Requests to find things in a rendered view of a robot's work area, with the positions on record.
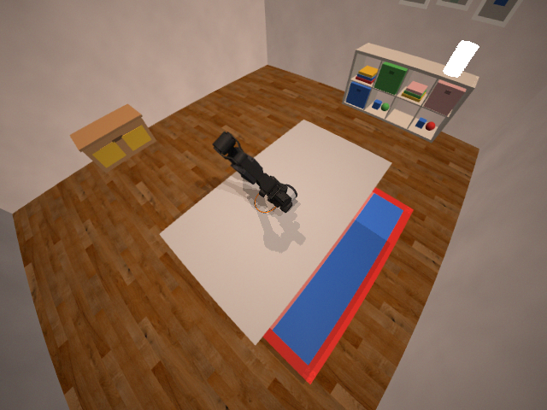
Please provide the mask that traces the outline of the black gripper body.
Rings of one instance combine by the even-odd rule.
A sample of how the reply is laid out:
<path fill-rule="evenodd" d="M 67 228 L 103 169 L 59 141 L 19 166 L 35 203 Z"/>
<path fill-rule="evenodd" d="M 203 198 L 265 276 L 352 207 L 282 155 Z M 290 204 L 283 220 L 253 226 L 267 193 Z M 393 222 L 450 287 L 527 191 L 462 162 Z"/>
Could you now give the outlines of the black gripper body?
<path fill-rule="evenodd" d="M 262 197 L 265 197 L 265 195 L 266 195 L 262 190 L 259 191 L 259 194 L 260 194 L 260 196 L 262 196 Z M 278 205 L 280 205 L 277 201 L 274 200 L 274 197 L 273 197 L 272 199 L 271 199 L 270 197 L 268 197 L 268 200 L 270 200 L 270 201 L 273 202 L 274 204 L 277 203 Z M 291 207 L 292 207 L 292 202 L 290 202 L 290 204 L 289 204 L 288 206 L 286 206 L 285 208 L 283 208 L 283 207 L 280 205 L 280 208 L 279 208 L 279 209 L 280 209 L 281 211 L 283 211 L 284 213 L 287 213 L 288 210 L 289 210 Z"/>

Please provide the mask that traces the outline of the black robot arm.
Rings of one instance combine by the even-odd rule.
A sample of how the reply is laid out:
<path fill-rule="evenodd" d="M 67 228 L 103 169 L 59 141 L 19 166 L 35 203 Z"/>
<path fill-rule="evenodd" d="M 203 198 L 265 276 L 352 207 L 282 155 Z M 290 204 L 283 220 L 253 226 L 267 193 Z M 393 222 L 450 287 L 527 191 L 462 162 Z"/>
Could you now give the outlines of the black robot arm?
<path fill-rule="evenodd" d="M 233 147 L 236 142 L 238 148 Z M 273 198 L 283 208 L 288 206 L 291 202 L 291 197 L 286 194 L 288 187 L 281 184 L 274 176 L 269 176 L 266 173 L 262 174 L 262 171 L 248 158 L 239 145 L 238 140 L 230 133 L 223 132 L 213 143 L 213 146 L 222 157 L 227 160 L 233 160 L 231 163 L 238 167 L 245 169 L 251 176 L 256 179 L 256 183 L 268 197 Z M 236 150 L 235 150 L 236 149 Z M 230 151 L 229 151 L 230 150 Z M 227 156 L 224 154 L 228 152 Z M 266 193 L 267 192 L 267 193 Z"/>

